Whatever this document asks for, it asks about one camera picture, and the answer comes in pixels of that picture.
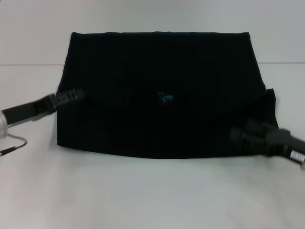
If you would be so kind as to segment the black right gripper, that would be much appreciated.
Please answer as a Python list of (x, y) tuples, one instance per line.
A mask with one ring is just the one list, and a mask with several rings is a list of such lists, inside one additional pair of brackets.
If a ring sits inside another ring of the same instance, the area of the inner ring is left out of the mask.
[(249, 119), (245, 129), (232, 127), (229, 140), (244, 153), (268, 153), (269, 156), (281, 156), (299, 165), (305, 164), (305, 142), (284, 129), (270, 131), (266, 122)]

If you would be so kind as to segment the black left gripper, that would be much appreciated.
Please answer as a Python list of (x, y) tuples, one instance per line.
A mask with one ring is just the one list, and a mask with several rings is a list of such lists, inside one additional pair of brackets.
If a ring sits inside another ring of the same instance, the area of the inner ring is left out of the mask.
[(46, 115), (56, 111), (57, 105), (65, 105), (85, 98), (84, 92), (80, 88), (50, 94), (34, 102), (18, 105), (12, 108), (2, 110), (7, 124), (18, 124), (26, 121), (38, 120)]

